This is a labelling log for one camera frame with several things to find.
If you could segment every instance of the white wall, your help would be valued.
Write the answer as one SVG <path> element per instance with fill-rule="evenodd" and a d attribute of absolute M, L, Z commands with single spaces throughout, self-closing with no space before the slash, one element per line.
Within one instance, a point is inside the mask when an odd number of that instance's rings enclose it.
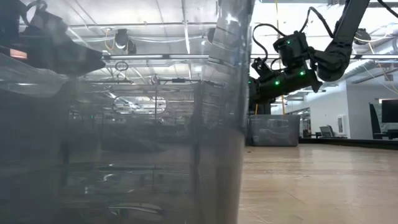
<path fill-rule="evenodd" d="M 382 85 L 347 86 L 349 126 L 352 139 L 373 139 L 369 104 L 378 103 L 376 98 L 398 98 L 398 94 Z"/>
<path fill-rule="evenodd" d="M 339 83 L 337 87 L 326 88 L 324 93 L 310 93 L 304 101 L 289 101 L 285 106 L 285 112 L 310 108 L 311 110 L 311 131 L 320 132 L 319 127 L 330 125 L 334 132 L 338 131 L 337 117 L 345 115 L 345 130 L 347 137 L 350 137 L 348 122 L 348 102 L 346 82 Z M 282 106 L 271 108 L 272 114 L 282 114 Z"/>

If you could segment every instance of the ductwork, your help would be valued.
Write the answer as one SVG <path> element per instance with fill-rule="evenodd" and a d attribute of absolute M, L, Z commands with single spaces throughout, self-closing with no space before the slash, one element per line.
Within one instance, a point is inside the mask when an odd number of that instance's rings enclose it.
<path fill-rule="evenodd" d="M 375 47 L 375 54 L 398 54 L 397 37 L 387 41 L 380 46 Z M 359 73 L 366 72 L 367 70 L 376 68 L 377 63 L 374 60 L 366 59 L 351 63 L 346 72 L 344 73 L 344 79 L 353 77 Z"/>

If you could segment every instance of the wooden floor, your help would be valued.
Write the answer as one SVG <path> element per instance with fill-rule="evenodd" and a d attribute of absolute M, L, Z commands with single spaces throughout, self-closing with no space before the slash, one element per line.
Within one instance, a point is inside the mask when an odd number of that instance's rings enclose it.
<path fill-rule="evenodd" d="M 239 224 L 396 224 L 398 151 L 247 147 Z"/>

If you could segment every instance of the transparent plastic container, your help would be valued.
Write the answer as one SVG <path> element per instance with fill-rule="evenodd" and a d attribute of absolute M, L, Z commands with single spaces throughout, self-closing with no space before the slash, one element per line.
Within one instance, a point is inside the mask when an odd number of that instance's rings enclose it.
<path fill-rule="evenodd" d="M 47 4 L 106 68 L 0 54 L 0 223 L 236 223 L 254 1 Z"/>

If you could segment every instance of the robotic arm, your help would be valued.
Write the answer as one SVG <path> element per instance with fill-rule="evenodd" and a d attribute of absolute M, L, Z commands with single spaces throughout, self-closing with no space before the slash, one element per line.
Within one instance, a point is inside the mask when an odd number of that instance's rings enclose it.
<path fill-rule="evenodd" d="M 253 103 L 269 103 L 275 97 L 287 95 L 308 86 L 317 92 L 322 86 L 317 75 L 326 82 L 339 80 L 349 65 L 353 40 L 368 4 L 369 0 L 346 0 L 334 33 L 331 33 L 322 15 L 310 7 L 308 14 L 310 11 L 317 14 L 333 40 L 325 51 L 309 47 L 306 36 L 302 32 L 308 22 L 307 16 L 300 31 L 295 31 L 292 35 L 284 35 L 273 45 L 285 66 L 284 69 L 272 70 L 266 64 L 266 57 L 254 60 L 252 67 L 260 77 L 257 80 L 251 78 L 249 81 L 250 99 L 254 101 Z"/>

